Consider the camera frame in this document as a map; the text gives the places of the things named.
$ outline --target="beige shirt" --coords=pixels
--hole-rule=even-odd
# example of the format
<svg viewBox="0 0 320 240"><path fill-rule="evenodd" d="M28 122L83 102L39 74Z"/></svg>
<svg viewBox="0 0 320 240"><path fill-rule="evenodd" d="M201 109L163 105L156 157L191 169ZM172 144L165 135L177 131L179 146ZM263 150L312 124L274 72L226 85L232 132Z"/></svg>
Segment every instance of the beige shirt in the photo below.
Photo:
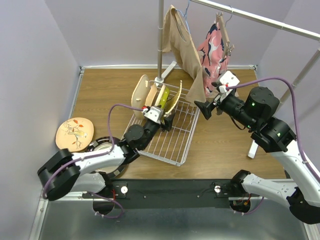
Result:
<svg viewBox="0 0 320 240"><path fill-rule="evenodd" d="M199 55L182 18L172 5L164 17L162 51L163 53L172 51L179 67L193 78L194 82L185 99L193 106L194 101L204 103L206 96Z"/></svg>

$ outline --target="wooden floor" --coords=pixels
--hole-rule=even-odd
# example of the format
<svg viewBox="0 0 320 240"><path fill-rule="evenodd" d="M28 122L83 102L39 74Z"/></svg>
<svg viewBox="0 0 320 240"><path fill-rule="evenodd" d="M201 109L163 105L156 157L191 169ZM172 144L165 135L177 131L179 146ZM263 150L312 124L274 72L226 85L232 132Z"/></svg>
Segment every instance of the wooden floor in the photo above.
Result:
<svg viewBox="0 0 320 240"><path fill-rule="evenodd" d="M253 70L233 70L241 83L255 80ZM132 92L143 74L153 80L156 69L86 69L80 86L74 117L91 120L94 139L108 136L107 116L116 103L130 105ZM175 69L166 83L189 89L193 83L183 70ZM238 90L239 97L246 100L251 87ZM121 138L132 110L116 107L111 114L111 131ZM262 178L283 179L284 170L272 156L259 149L255 159L247 157L251 143L247 130L237 129L230 117L223 113L213 114L205 120L200 114L186 162L182 166L171 165L146 156L131 163L121 178L135 179L225 179L232 178L239 170L248 170Z"/></svg>

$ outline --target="decorative plate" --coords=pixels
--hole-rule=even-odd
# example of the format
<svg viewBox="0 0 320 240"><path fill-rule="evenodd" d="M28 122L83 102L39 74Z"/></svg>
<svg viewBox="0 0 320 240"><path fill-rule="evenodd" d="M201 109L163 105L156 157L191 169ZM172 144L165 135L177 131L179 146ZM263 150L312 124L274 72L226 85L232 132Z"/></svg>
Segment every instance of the decorative plate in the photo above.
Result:
<svg viewBox="0 0 320 240"><path fill-rule="evenodd" d="M91 143L93 136L93 123L83 117L74 117L62 123L58 128L55 143L59 149L79 152Z"/></svg>

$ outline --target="metal pole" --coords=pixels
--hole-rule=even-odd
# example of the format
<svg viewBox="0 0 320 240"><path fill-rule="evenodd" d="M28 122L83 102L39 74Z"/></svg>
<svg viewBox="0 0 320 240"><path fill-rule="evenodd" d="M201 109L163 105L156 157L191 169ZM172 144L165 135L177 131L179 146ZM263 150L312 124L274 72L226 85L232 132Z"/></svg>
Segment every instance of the metal pole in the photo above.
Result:
<svg viewBox="0 0 320 240"><path fill-rule="evenodd" d="M158 76L157 82L162 83L162 41L164 29L164 0L159 0L159 19L158 19Z"/></svg>
<svg viewBox="0 0 320 240"><path fill-rule="evenodd" d="M304 36L306 38L309 39L313 39L313 40L317 40L320 41L320 34L312 32L312 31L308 31L299 27L295 27L295 26L291 26L288 24L285 24L283 22L280 21L276 21L276 20L272 20L270 18L267 17L263 17L263 16L259 16L250 12L246 12L246 11L242 11L230 6L226 6L226 5L222 5L213 1L208 1L208 0L191 0L191 2L195 2L198 4L202 4L205 5L207 7L211 7L226 13L232 13L233 15L239 16L241 18L245 18L245 19L249 19L264 25L268 25L270 27L276 28L276 29L281 29L293 34L297 34L300 36Z"/></svg>
<svg viewBox="0 0 320 240"><path fill-rule="evenodd" d="M304 68L301 70L301 72L299 73L299 75L295 78L295 80L292 83L292 87L293 89L295 89L298 84L301 82L301 80L308 74L308 72L312 69L312 67L316 64L316 62L319 60L320 58L320 47L316 50L316 52L313 54L313 56L311 57L311 59L308 61L308 63L304 66ZM283 96L280 98L280 104L278 109L280 108L280 106L282 104L284 104L284 102L288 99L288 97L290 96L290 90L287 89L285 91L285 93L283 94Z"/></svg>

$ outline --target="white wall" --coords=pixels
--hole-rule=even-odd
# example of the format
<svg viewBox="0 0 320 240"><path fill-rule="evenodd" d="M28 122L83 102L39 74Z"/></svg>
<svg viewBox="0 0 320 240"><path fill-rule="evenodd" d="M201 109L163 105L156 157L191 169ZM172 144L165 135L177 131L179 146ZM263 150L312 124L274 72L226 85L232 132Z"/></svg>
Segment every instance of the white wall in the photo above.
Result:
<svg viewBox="0 0 320 240"><path fill-rule="evenodd" d="M296 27L320 33L319 0L296 0L284 22ZM279 30L258 66L258 76L282 76L291 82L319 47L315 40ZM297 110L302 144L308 157L320 169L320 61L296 88ZM282 82L261 83L269 87L277 97L287 89ZM276 116L293 126L292 102L289 99Z"/></svg>
<svg viewBox="0 0 320 240"><path fill-rule="evenodd" d="M82 66L156 64L158 1L146 0L45 0L73 55ZM244 11L283 21L294 0L217 0ZM187 0L165 0L184 9ZM205 40L216 18L216 10L190 3L188 23L195 46ZM252 65L261 60L277 30L233 16L227 23L235 45L231 65ZM164 64L174 59L163 58Z"/></svg>
<svg viewBox="0 0 320 240"><path fill-rule="evenodd" d="M79 68L43 0L2 1L0 33L0 239L26 240Z"/></svg>

